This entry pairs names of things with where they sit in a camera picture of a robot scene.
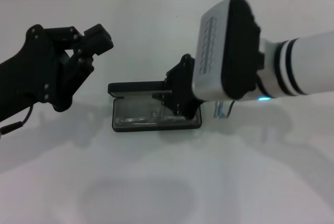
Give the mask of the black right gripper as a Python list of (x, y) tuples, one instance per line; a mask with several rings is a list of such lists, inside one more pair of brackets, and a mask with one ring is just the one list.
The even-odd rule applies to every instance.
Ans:
[(180, 62), (166, 73), (163, 88), (153, 93), (154, 99), (162, 101), (173, 115), (193, 119), (197, 109), (204, 103), (192, 90), (195, 59), (184, 54)]

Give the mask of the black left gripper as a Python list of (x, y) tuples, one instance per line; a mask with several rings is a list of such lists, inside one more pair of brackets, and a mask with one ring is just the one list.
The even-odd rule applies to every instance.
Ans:
[[(1, 112), (20, 112), (36, 103), (67, 110), (94, 71), (93, 56), (112, 48), (111, 36), (100, 23), (83, 34), (73, 26), (32, 26), (19, 52), (1, 63)], [(73, 56), (66, 50), (74, 50)]]

